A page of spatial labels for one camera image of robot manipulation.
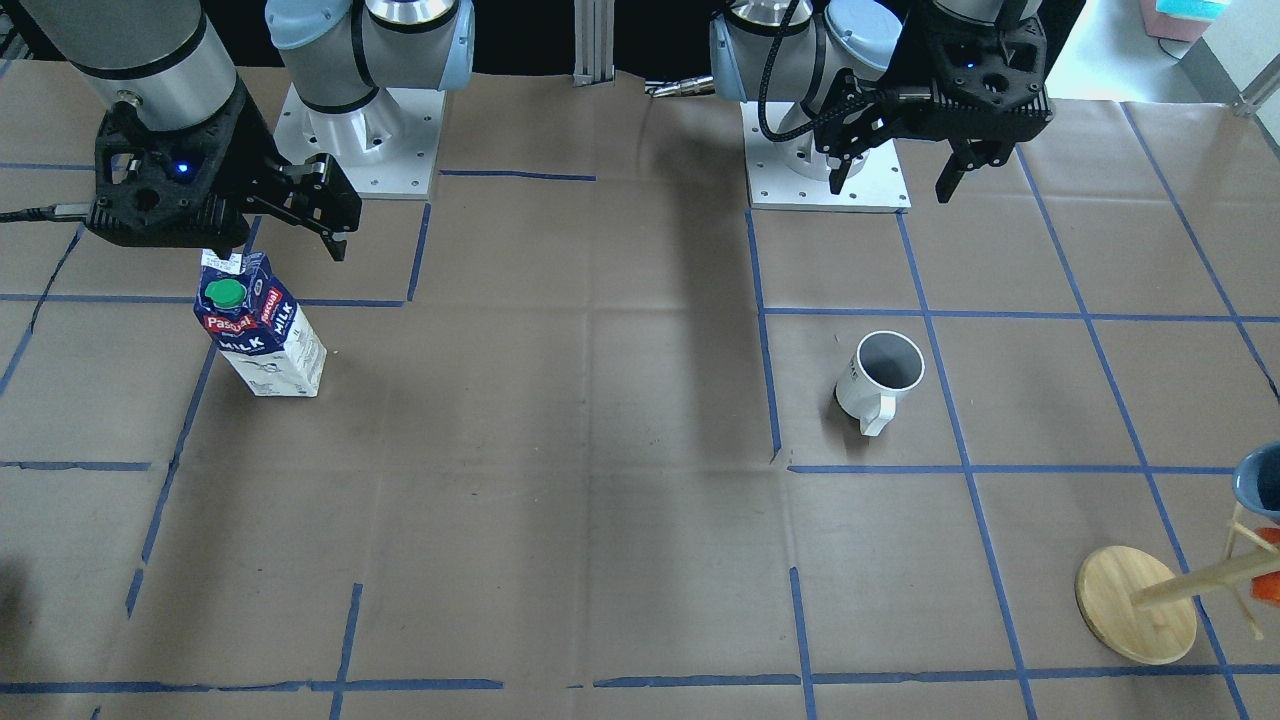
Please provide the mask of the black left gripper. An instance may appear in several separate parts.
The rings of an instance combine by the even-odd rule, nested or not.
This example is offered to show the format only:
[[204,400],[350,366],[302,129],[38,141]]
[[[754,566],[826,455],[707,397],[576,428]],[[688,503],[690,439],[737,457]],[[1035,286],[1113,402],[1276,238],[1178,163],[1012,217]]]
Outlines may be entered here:
[[[951,138],[936,181],[946,204],[965,174],[1002,167],[1012,142],[1034,138],[1053,119],[1046,92],[1048,37],[1034,8],[914,8],[908,19],[929,79],[919,108],[925,137]],[[865,86],[837,70],[815,118],[815,147],[835,161],[829,191],[838,195],[854,160],[901,128],[901,92]]]

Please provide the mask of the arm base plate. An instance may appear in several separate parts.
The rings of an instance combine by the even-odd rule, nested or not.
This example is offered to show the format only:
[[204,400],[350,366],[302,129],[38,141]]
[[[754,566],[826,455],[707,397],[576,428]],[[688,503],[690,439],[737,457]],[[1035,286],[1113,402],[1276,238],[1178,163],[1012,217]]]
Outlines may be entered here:
[[755,209],[785,211],[905,213],[911,208],[892,142],[854,158],[842,188],[829,188],[828,158],[812,135],[786,143],[769,141],[755,102],[740,105],[748,187]]
[[383,88],[366,106],[343,114],[307,108],[291,87],[274,129],[279,151],[294,164],[333,155],[362,199],[426,201],[447,92]]

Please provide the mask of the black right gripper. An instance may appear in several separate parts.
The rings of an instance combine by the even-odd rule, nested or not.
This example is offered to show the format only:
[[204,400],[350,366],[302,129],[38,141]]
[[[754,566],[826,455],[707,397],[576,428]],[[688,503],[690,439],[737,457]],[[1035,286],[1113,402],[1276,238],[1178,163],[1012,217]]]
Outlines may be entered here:
[[333,261],[346,260],[362,199],[329,152],[285,164],[244,85],[186,129],[148,129],[138,110],[119,100],[99,127],[90,232],[122,247],[232,251],[248,238],[244,214],[262,208],[268,191],[270,215],[315,233]]

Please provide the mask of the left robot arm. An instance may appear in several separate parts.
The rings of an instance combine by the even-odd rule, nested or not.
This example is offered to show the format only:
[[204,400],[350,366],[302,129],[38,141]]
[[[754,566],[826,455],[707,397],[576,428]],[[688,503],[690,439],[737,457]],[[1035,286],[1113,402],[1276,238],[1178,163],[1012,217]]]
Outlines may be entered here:
[[841,193],[895,140],[945,142],[934,184],[1001,167],[1053,119],[1037,1],[727,1],[709,24],[717,96],[755,108],[788,169]]

